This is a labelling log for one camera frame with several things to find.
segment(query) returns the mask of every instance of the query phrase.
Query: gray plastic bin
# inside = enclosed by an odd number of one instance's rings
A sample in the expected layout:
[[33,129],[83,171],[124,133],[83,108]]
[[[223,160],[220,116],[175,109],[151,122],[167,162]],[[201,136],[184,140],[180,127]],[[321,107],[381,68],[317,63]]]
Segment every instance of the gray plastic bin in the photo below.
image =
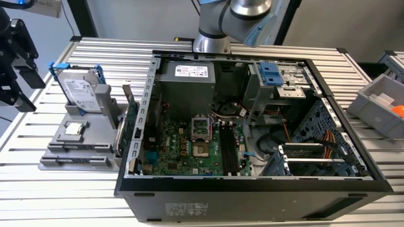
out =
[[404,85],[379,76],[363,89],[348,112],[391,139],[404,138],[404,119],[391,109],[404,105]]

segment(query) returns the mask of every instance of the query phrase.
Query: orange object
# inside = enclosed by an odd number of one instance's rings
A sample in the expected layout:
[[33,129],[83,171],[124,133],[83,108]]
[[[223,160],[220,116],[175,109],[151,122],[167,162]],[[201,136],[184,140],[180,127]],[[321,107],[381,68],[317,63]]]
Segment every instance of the orange object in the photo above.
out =
[[395,106],[392,111],[399,114],[400,117],[404,117],[404,105]]

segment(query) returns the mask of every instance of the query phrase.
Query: black computer chassis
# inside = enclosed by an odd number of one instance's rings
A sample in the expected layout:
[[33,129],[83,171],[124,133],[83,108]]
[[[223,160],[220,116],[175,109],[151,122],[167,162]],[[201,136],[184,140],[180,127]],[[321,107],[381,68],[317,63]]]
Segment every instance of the black computer chassis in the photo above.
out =
[[295,221],[333,220],[365,204],[392,194],[392,187],[355,133],[333,93],[311,59],[247,55],[153,51],[153,57],[183,61],[227,57],[240,62],[301,61],[309,67],[343,128],[368,166],[373,180],[173,179],[124,178],[128,151],[123,156],[115,196],[125,199],[140,222],[152,221]]

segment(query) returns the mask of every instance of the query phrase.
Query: sticker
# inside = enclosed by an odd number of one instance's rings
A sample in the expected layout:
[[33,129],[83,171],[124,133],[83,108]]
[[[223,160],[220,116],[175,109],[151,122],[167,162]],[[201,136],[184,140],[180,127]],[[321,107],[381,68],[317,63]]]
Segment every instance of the sticker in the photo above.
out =
[[176,77],[208,77],[208,67],[207,66],[189,66],[177,65],[176,66]]
[[247,114],[247,110],[244,108],[241,108],[241,111],[240,111],[240,116],[244,117]]
[[77,107],[87,112],[100,111],[89,82],[81,79],[65,79],[64,84]]
[[165,212],[168,216],[205,216],[208,212],[209,203],[179,203],[167,202]]

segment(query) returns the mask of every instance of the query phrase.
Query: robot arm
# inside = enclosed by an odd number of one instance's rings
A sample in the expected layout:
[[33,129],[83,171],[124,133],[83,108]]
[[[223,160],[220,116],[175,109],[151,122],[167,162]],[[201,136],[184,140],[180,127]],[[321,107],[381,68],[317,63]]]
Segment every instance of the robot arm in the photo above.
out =
[[45,83],[37,74],[33,62],[37,51],[24,21],[11,20],[3,7],[27,9],[33,2],[25,1],[24,4],[0,2],[0,107],[15,106],[20,112],[35,111],[36,107],[23,93],[15,70],[31,88],[44,88]]
[[277,4],[272,0],[201,0],[199,37],[195,52],[229,53],[229,38],[249,47],[267,39],[276,23]]

